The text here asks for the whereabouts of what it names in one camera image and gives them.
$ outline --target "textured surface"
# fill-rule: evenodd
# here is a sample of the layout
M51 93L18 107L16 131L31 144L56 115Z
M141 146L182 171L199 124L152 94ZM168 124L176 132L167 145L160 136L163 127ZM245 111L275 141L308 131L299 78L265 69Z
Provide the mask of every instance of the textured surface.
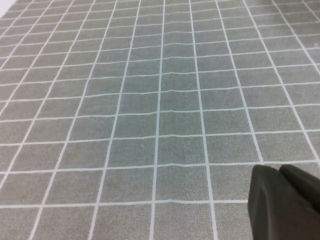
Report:
M0 239L251 239L255 164L320 175L319 44L319 1L17 0Z

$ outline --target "grid square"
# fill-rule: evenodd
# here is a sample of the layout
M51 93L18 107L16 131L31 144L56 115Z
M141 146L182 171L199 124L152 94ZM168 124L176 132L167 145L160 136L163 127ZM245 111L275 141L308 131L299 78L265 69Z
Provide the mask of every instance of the grid square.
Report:
M17 55L37 55L41 48L43 47L43 44L35 44L35 45L19 45L16 50L13 52L13 56Z
M120 114L142 114L157 111L158 94L124 94L121 97Z
M320 106L299 106L295 109L305 129L320 129Z
M209 199L206 167L157 168L156 199L201 201Z
M151 205L101 206L97 212L93 239L148 240L150 216Z
M78 115L114 115L117 111L118 98L118 95L86 97Z
M202 137L161 137L158 164L205 163Z
M249 109L252 125L257 132L300 130L290 107Z
M259 162L251 135L207 136L209 163Z
M164 44L166 43L165 36L163 37L163 43ZM152 47L152 46L160 46L160 45L161 45L161 34L154 35L154 36L135 36L132 42L133 48Z
M252 239L252 230L246 204L218 203L214 205L214 211L220 239Z
M108 29L106 33L107 38L130 38L133 35L133 26L125 26L125 27L115 27Z
M254 24L251 20L251 17L242 17L242 18L224 18L223 24L225 29L236 29L236 28L254 28Z
M210 32L212 35L215 34L215 30L221 30L221 20L220 19L208 19L208 20L201 20L201 21L194 21L193 28L195 32L199 31L210 31L213 30L213 32Z
M35 231L35 240L78 240L89 235L94 208L45 208Z
M155 139L113 140L109 167L131 167L153 165L155 160Z
M87 79L89 77L92 65L64 66L61 69L58 80L65 79Z
M195 90L197 89L196 74L165 74L161 76L161 90Z
M202 43L195 46L197 57L209 55L229 55L228 46L225 42Z
M81 97L86 80L56 81L49 94L49 98Z
M159 59L161 54L161 47L147 47L132 49L130 53L130 61L138 60L154 60Z
M160 135L202 134L200 114L198 112L160 113Z
M51 173L9 174L0 195L1 205L41 204Z
M265 52L265 48L260 39L231 41L229 45L233 54Z
M271 68L238 70L237 73L243 87L279 84L278 76Z
M269 39L264 39L263 41L269 51L301 49L300 44L298 43L298 41L294 36L269 38Z
M97 52L71 52L65 61L66 65L90 64L95 62Z
M28 236L32 231L38 211L37 208L0 209L1 236L8 240Z
M12 171L54 169L63 144L24 145L16 157Z
M29 68L34 61L35 56L12 56L4 64L2 69L25 69Z
M8 100L15 88L15 85L0 86L0 101Z
M108 144L108 141L68 143L59 168L103 168L106 161Z
M64 141L71 119L37 120L26 139L27 142Z
M53 81L59 71L59 67L31 68L25 76L23 82L46 82Z
M111 136L113 117L78 118L71 132L71 140L107 139Z
M190 13L188 12L176 12L175 14L166 14L164 15L164 24L171 22L190 22Z
M226 29L225 31L229 41L259 38L257 30L254 27Z
M159 74L160 60L129 62L127 76Z
M125 72L126 63L116 62L109 64L96 64L93 72L93 78L105 78L105 77L122 77Z
M129 49L124 50L109 50L100 52L97 62L98 63L114 63L126 62L128 59Z
M214 200L246 200L253 165L210 166Z
M182 44L170 44L163 46L163 58L169 57L193 57L194 47L190 45Z
M201 89L238 87L235 71L199 73Z
M293 36L290 27L287 25L280 26L259 26L258 30L262 38L272 38L272 37L287 37Z
M272 66L266 53L234 55L233 60L237 69L250 69Z
M203 113L206 134L248 133L248 119L244 110L207 111Z
M293 12L291 14L286 14L285 19L289 24L314 23L317 21L317 18L312 12Z
M314 158L304 134L300 132L257 134L256 139L265 162L301 161Z
M243 107L239 89L201 92L203 109L236 109Z
M159 88L158 76L127 77L123 85L124 93L157 92Z
M250 87L242 91L248 107L290 105L281 86Z
M100 44L101 44L101 39L75 41L74 45L71 48L71 52L98 51L100 48Z
M135 24L136 17L126 17L126 18L112 18L110 22L110 28L121 27L121 26L133 26Z
M320 84L286 86L293 104L320 103Z
M36 115L40 104L41 101L11 101L2 112L0 119L32 119Z
M276 66L310 64L310 60L303 50L271 52L271 58Z
M108 169L105 174L102 203L150 201L153 168Z
M137 25L148 25L148 24L162 24L162 16L139 16L137 19Z
M15 156L18 147L16 146L0 146L0 171L7 171L11 160Z
M21 143L30 126L30 121L2 122L0 123L0 143Z
M119 116L114 136L116 138L154 136L156 118L156 114Z
M320 81L319 73L314 66L280 67L277 71L284 84Z
M161 34L161 33L162 33L162 25L150 25L150 26L144 25L144 26L136 26L134 35L145 36L145 35L155 35L155 34Z
M73 117L80 99L47 99L39 113L39 118Z
M176 92L169 91L161 93L161 111L192 111L199 110L199 96L196 91Z
M200 72L233 69L230 56L208 56L197 58Z
M168 58L162 61L163 73L194 73L195 71L193 58Z
M156 204L154 237L158 240L213 239L210 205Z
M50 85L50 83L22 84L12 99L43 99L47 95Z
M191 32L171 32L163 36L163 44L192 44Z
M102 171L57 172L45 203L95 203L101 176Z
M222 18L231 18L231 17L248 17L248 10L244 7L236 7L231 9L220 9Z
M212 42L219 42L219 41L225 41L225 35L224 32L221 31L199 31L194 33L194 40L195 43L212 43Z
M253 16L253 20L257 26L286 24L281 14Z
M119 93L122 78L90 79L85 92L86 96Z

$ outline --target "white grid line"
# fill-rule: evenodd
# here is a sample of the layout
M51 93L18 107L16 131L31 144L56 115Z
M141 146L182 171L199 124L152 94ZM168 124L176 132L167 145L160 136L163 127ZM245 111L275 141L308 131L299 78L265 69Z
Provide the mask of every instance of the white grid line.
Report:
M320 103L304 103L304 104L295 104L294 107L314 107L320 106ZM203 109L202 112L230 112L230 111L238 111L238 110L258 110L258 109L282 109L282 108L292 108L291 105L274 105L274 106L247 106L247 107L235 107L235 108L216 108L216 109ZM152 112L129 112L129 113L119 113L118 116L148 116L157 113L200 113L200 110L159 110L159 111L152 111ZM113 118L115 114L109 115L80 115L77 117L74 116L58 116L58 117L38 117L35 121L47 121L47 120L68 120L68 119L83 119L83 118ZM17 123L17 122L30 122L34 120L33 118L22 118L22 119L4 119L0 120L1 123Z
M314 33L314 34L299 34L299 37L310 37L310 36L320 36L320 33ZM269 37L263 37L263 39L282 39L282 38L289 38L294 37L294 35L285 35L285 36L269 36ZM229 40L229 42L240 42L240 41L249 41L249 40L259 40L260 38L243 38L243 39L235 39L235 40ZM102 40L102 38L89 38L89 39L83 39L83 40L77 40L77 42L87 42L87 41L93 41L93 40ZM58 44L58 43L71 43L73 40L65 40L65 41L50 41L50 44ZM214 43L225 43L225 40L221 41L209 41L209 42L198 42L195 43L196 45L201 44L214 44ZM37 42L37 43L21 43L20 46L33 46L33 45L41 45L44 44L44 42ZM192 45L192 43L181 43L181 42L171 42L171 43L165 43L163 46L168 45ZM0 45L0 47L12 47L16 44L9 44L9 45ZM152 48L152 47L161 47L160 45L152 45L152 46L141 46L141 47L133 47L132 49L143 49L143 48ZM108 51L116 51L116 50L127 50L129 48L116 48L116 49L107 49Z
M276 6L276 8L278 9L278 11L281 13L281 10L280 10L279 7L275 4L274 0L271 0L271 1L273 2L274 6ZM243 3L244 3L244 5L245 5L246 8L247 8L248 13L250 14L251 20L252 20L254 26L256 27L256 31L257 31L259 37L261 38L261 33L260 33L259 29L257 28L256 22L255 22L254 18L252 17L249 8L247 7L246 0L243 0ZM302 43L300 42L300 40L298 39L298 37L296 37L296 39L298 40L298 42L300 43L300 45L303 46ZM301 119L300 119L300 117L299 117L299 115L298 115L298 112L297 112L297 110L296 110L296 108L295 108L295 106L294 106L294 104L293 104L293 102L292 102L292 100L291 100L291 97L290 97L290 95L289 95L289 93L288 93L288 91L287 91L287 88L286 88L286 86L284 85L284 82L283 82L283 80L282 80L282 77L280 76L280 74L279 74L279 72L278 72L278 70L277 70L277 67L276 67L275 63L274 63L273 59L271 58L271 55L270 55L270 53L269 53L269 51L268 51L268 48L267 48L267 46L266 46L266 44L265 44L265 41L264 41L262 38L261 38L260 40L261 40L261 43L262 43L264 49L265 49L266 52L267 52L268 58L269 58L272 66L273 66L274 72L275 72L275 74L277 75L277 77L278 77L278 79L279 79L279 82L280 82L280 84L281 84L281 86L282 86L282 89L283 89L283 91L284 91L284 93L285 93L285 95L286 95L286 98L287 98L289 104L291 105L291 108L292 108L292 110L293 110L293 113L294 113L294 115L295 115L295 117L296 117L296 119L297 119L297 121L298 121L298 123L299 123L299 126L300 126L300 128L301 128L301 130L302 130L302 132L303 132L303 134L304 134L304 137L305 137L305 139L306 139L306 141L307 141L307 143L308 143L308 145L309 145L309 147L310 147L310 149L311 149L311 151L312 151L315 159L318 161L318 165L319 165L319 167L320 167L319 156L318 156L318 154L317 154L317 152L316 152L313 144L311 143L311 140L310 140L309 135L308 135L308 133L307 133L307 131L306 131L306 129L305 129L305 126L303 125L303 123L302 123L302 121L301 121Z
M158 46L147 46L147 47L138 47L137 49L142 49L142 48L163 48L164 45L158 45ZM129 48L122 48L122 49L117 49L117 50L128 50ZM320 46L315 46L315 47L307 47L305 48L306 50L315 50L315 49L320 49ZM298 52L298 51L303 51L303 48L296 48L296 49L283 49L283 50L270 50L269 53L283 53L283 52ZM101 52L112 52L115 51L115 49L106 49L106 50L101 50ZM62 55L62 54L67 54L68 52L52 52L52 53L43 53L41 56L51 56L51 55ZM70 52L71 54L86 54L86 53L98 53L98 50L89 50L89 51L72 51ZM252 55L252 54L266 54L266 51L251 51L251 52L238 52L238 53L233 53L232 55L234 56L241 56L241 55ZM36 57L38 54L31 54L31 55L13 55L10 58L24 58L24 57ZM229 54L209 54L209 55L204 55L204 56L197 56L198 59L200 58L210 58L210 57L221 57L221 56L229 56ZM0 59L8 59L8 56L0 57ZM167 56L163 57L162 59L167 60L167 59L193 59L194 57L192 56ZM146 62L146 61L155 61L155 60L160 60L160 58L149 58L149 59L139 59L139 60L130 60L129 63L138 63L138 62ZM98 65L107 65L107 64L117 64L117 63L126 63L126 61L111 61L111 62L97 62L96 64ZM83 64L69 64L65 65L65 67L75 67L75 66L85 66L85 65L92 65L92 63L83 63ZM56 66L51 65L51 66L40 66L40 67L32 67L33 68L54 68Z
M291 25L308 25L308 24L316 24L318 23L318 21L310 21L310 22L294 22L294 23L290 23ZM159 24L149 24L148 26L159 26ZM287 23L278 23L278 24L262 24L262 25L258 25L258 28L264 28L264 27L279 27L279 26L287 26ZM129 26L115 26L113 27L114 29L116 28L132 28L133 26L129 25ZM239 29L254 29L254 26L243 26L243 27L229 27L226 28L225 30L239 30ZM84 31L90 31L90 30L103 30L104 28L86 28L83 29ZM55 33L70 33L70 32L77 32L79 31L78 29L76 30L60 30L60 31L55 31ZM222 32L222 29L210 29L210 30L198 30L198 31L194 31L195 33L207 33L207 32ZM34 32L34 33L29 33L28 35L45 35L45 34L49 34L51 33L51 31L46 31L46 32ZM163 34L165 35L169 35L169 34L176 34L176 33L181 33L181 34L191 34L190 31L167 31L164 32ZM3 38L10 38L10 37L16 37L16 36L24 36L25 33L22 34L13 34L13 35L6 35L3 36ZM146 35L137 35L135 36L136 38L142 38L142 37L152 37L152 36L161 36L161 33L155 33L155 34L146 34ZM130 36L108 36L106 37L106 39L129 39Z
M320 129L307 129L307 133L318 133ZM256 131L256 135L263 134L293 134L293 133L303 133L302 130L277 130L277 131ZM239 135L252 135L251 132L230 132L230 133L207 133L206 137L221 137L221 136L239 136ZM188 135L179 135L179 134L168 134L168 135L159 135L159 138L193 138L193 137L202 137L202 134L188 134ZM155 135L149 136L140 136L140 137L114 137L113 140L142 140L142 139L154 139ZM0 147L8 146L24 146L24 145L47 145L47 144L65 144L65 143L91 143L91 142L103 142L109 141L110 138L102 139L82 139L82 140L69 140L69 141L37 141L37 142L24 142L24 143L1 143Z
M157 113L155 125L155 144L154 144L154 169L152 182L152 205L151 205L151 220L149 239L154 239L155 234L155 219L156 219L156 188L157 188L157 172L158 172L158 151L159 151L159 123L160 123L160 104L161 104L161 86L162 86L162 65L164 54L164 32L165 32L165 14L166 14L166 0L163 0L162 10L162 30L161 30L161 50L160 50L160 66L159 66L159 83L158 83L158 97L157 97Z
M233 70L234 70L234 75L235 75L235 78L236 78L236 82L237 82L237 84L239 86L240 95L241 95L242 103L243 103L243 106L244 106L245 114L246 114L246 117L247 117L247 120L248 120L250 131L252 133L252 138L253 138L255 150L256 150L256 152L258 154L258 158L259 158L260 162L263 163L264 160L263 160L260 148L259 148L259 144L258 144L257 137L256 137L256 134L255 134L254 126L253 126L252 121L251 121L251 117L250 117L250 114L249 114L247 102L246 102L246 99L245 99L244 92L242 90L242 86L241 86L241 82L240 82L240 79L239 79L239 76L238 76L238 71L237 71L237 68L236 68L235 61L234 61L233 53L231 51L230 44L229 44L229 41L228 41L228 36L227 36L226 29L225 29L225 24L224 24L224 21L222 19L221 11L220 11L220 8L219 8L217 0L215 1L215 3L216 3L216 6L217 6L217 9L219 11L219 16L221 17L221 25L222 25L222 29L223 29L223 33L224 33L224 38L225 38L226 45L227 45L227 48L228 48L228 51L229 51L229 56L230 56L230 59L231 59Z
M306 164L306 163L318 163L315 159L306 159L306 160L291 160L291 161L247 161L247 162L210 162L209 166L254 166L254 165L274 165L274 164ZM167 163L167 164L158 164L157 168L167 168L167 167L181 167L181 168L193 168L193 167L205 167L207 163L190 163L190 164L181 164L181 163ZM109 166L107 170L132 170L132 169L153 169L155 165L138 165L138 166ZM103 171L104 167L95 167L95 168L59 168L55 169L44 169L44 170L21 170L21 171L0 171L0 175L9 174L47 174L57 171L58 173L65 172L94 172L94 171Z
M193 23L193 16L192 16L191 0L189 0L189 11L190 11L190 19L191 19L194 67L195 67L195 71L198 72L197 51L196 51L196 44L195 44L196 40L195 40L195 32L194 32L194 23ZM202 98L201 98L201 91L200 91L200 81L199 81L199 74L198 73L196 73L196 85L197 85L198 101L199 101L199 109L200 109L200 120L201 120L203 151L204 151L204 160L205 160L205 170L206 170L206 178L207 178L208 195L209 195L209 202L210 202L213 238L215 240L217 240L218 239L218 230L217 230L217 222L216 222L216 214L215 214L213 188L212 188L212 183L211 183L208 148L207 148L207 138L206 138L206 128L205 128L204 113L203 113L203 106L202 106Z
M135 22L134 22L134 27L133 27L133 31L132 31L132 38L131 38L131 42L130 42L130 49L129 49L129 52L128 52L128 56L127 56L127 60L126 60L125 68L124 68L123 79L122 79L122 83L121 83L121 87L120 87L120 91L119 91L118 103L117 103L117 107L116 107L116 112L115 112L115 117L114 117L114 121L113 121L110 140L109 140L109 143L108 143L108 148L107 148L107 152L106 152L106 156L105 156L104 168L103 168L103 171L102 171L101 181L100 181L100 185L99 185L99 191L98 191L97 198L96 198L96 205L94 207L94 212L93 212L93 217L92 217L92 222L91 222L91 226L90 226L88 240L91 240L92 237L93 237L93 234L94 234L94 229L95 229L95 223L96 223L96 218L97 218L97 214L98 214L99 203L101 201L101 195L102 195L104 182L105 182L105 177L106 177L106 173L107 173L107 167L108 167L108 162L109 162L109 157L110 157L111 145L113 143L113 139L114 139L114 135L115 135L115 131L116 131L116 126L117 126L117 120L118 120L118 114L119 114L119 110L120 110L121 97L122 97L122 93L123 93L123 89L124 89L124 84L125 84L128 65L129 65L129 59L130 59L131 50L132 50L132 46L133 46L133 42L134 42L134 37L135 37L135 32L136 32L136 25L137 25L137 22L138 22L140 6L141 6L141 0L139 0L138 8L137 8L137 11L136 11Z
M156 204L209 204L209 200L176 200L176 199L166 199L166 200L156 200ZM247 199L239 200L213 200L214 204L247 204ZM100 202L99 207L102 206L132 206L132 205L151 205L152 201L130 201L130 202ZM44 205L44 208L79 208L79 207L94 207L96 203L66 203L66 204L47 204ZM32 205L0 205L0 209L34 209L40 208L38 204Z

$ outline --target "black plastic piece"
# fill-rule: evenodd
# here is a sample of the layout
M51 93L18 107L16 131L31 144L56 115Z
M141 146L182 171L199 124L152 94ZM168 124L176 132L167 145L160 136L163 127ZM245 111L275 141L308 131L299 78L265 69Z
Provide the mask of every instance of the black plastic piece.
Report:
M253 167L248 213L254 240L320 240L320 180L292 165Z

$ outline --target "gray mat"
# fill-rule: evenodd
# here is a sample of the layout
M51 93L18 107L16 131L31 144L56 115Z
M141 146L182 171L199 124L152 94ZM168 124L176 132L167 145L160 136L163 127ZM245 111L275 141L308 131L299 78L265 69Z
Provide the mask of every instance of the gray mat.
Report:
M17 0L0 239L251 239L255 164L320 175L319 43L319 1Z

